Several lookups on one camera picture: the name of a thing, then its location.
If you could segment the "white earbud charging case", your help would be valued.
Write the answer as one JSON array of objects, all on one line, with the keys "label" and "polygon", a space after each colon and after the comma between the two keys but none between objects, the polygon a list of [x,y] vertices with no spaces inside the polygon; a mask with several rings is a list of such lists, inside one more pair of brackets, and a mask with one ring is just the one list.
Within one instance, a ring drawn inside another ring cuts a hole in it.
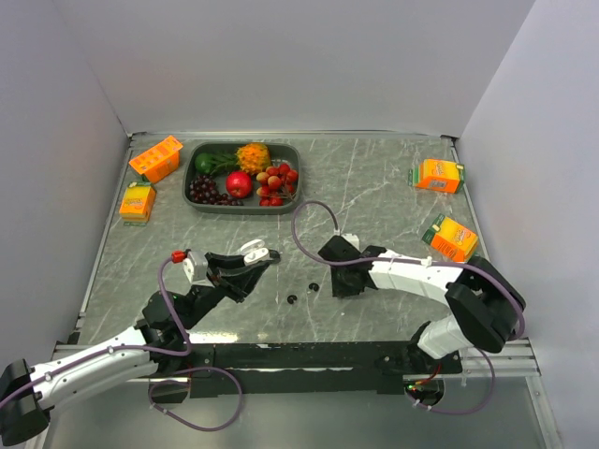
[{"label": "white earbud charging case", "polygon": [[251,266],[261,261],[270,259],[270,250],[262,239],[253,239],[240,247],[245,266]]}]

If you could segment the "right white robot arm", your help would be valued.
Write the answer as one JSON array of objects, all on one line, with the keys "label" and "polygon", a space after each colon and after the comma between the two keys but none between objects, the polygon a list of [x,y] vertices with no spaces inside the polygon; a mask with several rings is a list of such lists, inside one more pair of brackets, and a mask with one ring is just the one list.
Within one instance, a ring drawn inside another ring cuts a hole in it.
[{"label": "right white robot arm", "polygon": [[410,365],[430,372],[458,350],[500,353],[516,337],[525,301],[485,258],[468,264],[433,262],[404,256],[380,246],[360,251],[342,236],[318,252],[330,266],[332,294],[353,297],[366,289],[395,290],[436,301],[450,310],[424,324],[410,340]]}]

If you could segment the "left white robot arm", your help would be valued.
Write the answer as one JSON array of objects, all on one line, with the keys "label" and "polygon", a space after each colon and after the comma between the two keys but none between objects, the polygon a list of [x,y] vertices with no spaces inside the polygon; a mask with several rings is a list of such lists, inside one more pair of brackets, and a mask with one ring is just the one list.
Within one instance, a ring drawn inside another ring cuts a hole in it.
[{"label": "left white robot arm", "polygon": [[42,433],[51,414],[131,379],[183,369],[192,353],[189,331],[224,298],[242,303],[268,267],[279,263],[275,250],[221,255],[176,251],[162,267],[183,266],[190,282],[182,295],[163,282],[142,317],[117,336],[60,360],[29,365],[24,359],[1,374],[1,442],[13,446]]}]

